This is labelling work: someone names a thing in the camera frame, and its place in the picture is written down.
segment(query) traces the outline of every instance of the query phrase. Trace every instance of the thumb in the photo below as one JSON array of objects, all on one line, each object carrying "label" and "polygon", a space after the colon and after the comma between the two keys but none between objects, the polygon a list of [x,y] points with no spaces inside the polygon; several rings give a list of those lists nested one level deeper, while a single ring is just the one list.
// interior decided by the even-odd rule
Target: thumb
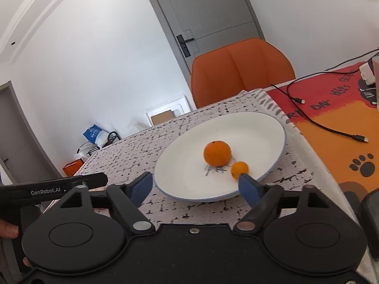
[{"label": "thumb", "polygon": [[9,224],[0,219],[0,237],[4,238],[16,238],[18,236],[18,227],[16,225]]}]

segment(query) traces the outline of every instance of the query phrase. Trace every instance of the door handle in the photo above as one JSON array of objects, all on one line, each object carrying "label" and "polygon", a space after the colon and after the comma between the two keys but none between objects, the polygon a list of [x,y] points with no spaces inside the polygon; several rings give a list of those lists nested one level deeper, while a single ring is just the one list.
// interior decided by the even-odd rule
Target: door handle
[{"label": "door handle", "polygon": [[190,41],[194,41],[195,39],[192,38],[192,39],[184,39],[183,38],[183,35],[178,35],[176,37],[178,39],[178,42],[181,46],[181,50],[183,50],[183,54],[186,58],[188,58],[189,56],[191,56],[191,53],[189,52],[188,50],[188,47],[187,47],[187,43],[189,43]]}]

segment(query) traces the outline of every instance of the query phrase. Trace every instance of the door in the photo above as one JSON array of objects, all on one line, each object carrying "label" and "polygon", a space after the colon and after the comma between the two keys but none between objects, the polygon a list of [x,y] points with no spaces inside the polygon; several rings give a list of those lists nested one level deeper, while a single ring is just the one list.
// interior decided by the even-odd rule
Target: door
[{"label": "door", "polygon": [[0,90],[0,158],[16,183],[58,177],[29,133],[9,87]]},{"label": "door", "polygon": [[193,60],[237,41],[260,38],[246,0],[158,0],[191,69]]}]

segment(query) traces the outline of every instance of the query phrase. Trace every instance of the white plate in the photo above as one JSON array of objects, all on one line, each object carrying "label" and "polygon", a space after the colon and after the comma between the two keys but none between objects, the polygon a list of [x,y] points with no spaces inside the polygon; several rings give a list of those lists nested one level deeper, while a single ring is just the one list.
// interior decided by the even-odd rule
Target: white plate
[{"label": "white plate", "polygon": [[283,153],[285,131],[273,117],[256,112],[219,116],[185,132],[159,157],[154,170],[157,187],[168,196],[185,201],[212,202],[238,195],[232,178],[232,160],[222,168],[204,161],[203,150],[212,142],[229,144],[235,161],[249,166],[249,175],[261,181]]}]

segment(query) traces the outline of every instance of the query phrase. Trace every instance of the orange chair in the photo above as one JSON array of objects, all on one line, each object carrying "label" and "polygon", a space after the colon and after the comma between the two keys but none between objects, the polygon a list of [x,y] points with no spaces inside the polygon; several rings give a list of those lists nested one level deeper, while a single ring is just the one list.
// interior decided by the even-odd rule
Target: orange chair
[{"label": "orange chair", "polygon": [[295,79],[289,60],[261,39],[247,39],[198,56],[192,65],[191,89],[197,108]]}]

